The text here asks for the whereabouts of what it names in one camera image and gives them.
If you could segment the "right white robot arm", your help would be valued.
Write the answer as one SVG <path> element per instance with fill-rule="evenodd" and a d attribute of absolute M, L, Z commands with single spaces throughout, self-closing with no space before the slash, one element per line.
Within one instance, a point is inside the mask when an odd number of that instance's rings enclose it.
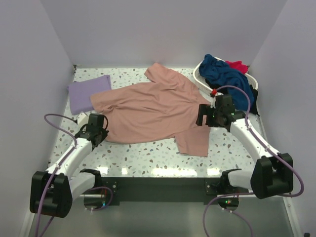
<path fill-rule="evenodd" d="M 218 193 L 232 194 L 242 188 L 264 199 L 293 191 L 292 157 L 271 147 L 252 127 L 246 113 L 235 109 L 230 95 L 216 96 L 215 107 L 200 104 L 196 124 L 227 129 L 255 162 L 252 171 L 240 168 L 223 171 L 218 184 L 214 185 Z"/>

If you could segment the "pink t shirt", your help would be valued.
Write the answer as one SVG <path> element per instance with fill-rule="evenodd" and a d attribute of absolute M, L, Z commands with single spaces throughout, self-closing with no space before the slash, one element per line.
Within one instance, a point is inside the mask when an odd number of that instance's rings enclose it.
<path fill-rule="evenodd" d="M 107 141 L 121 144 L 174 138 L 178 150 L 206 157 L 210 128 L 196 125 L 200 104 L 209 102 L 187 77 L 158 63 L 145 71 L 149 82 L 90 96 L 94 110 L 109 121 Z"/>

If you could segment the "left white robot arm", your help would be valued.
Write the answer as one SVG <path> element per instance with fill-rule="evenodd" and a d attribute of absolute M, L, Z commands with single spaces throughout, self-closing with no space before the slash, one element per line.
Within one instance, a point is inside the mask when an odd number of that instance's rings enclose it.
<path fill-rule="evenodd" d="M 72 135 L 73 142 L 66 152 L 46 171 L 32 176 L 30 211 L 32 213 L 64 218 L 73 201 L 89 191 L 96 194 L 103 187 L 101 173 L 83 169 L 73 174 L 81 162 L 107 137 L 108 119 L 104 115 L 90 114 L 87 123 Z"/>

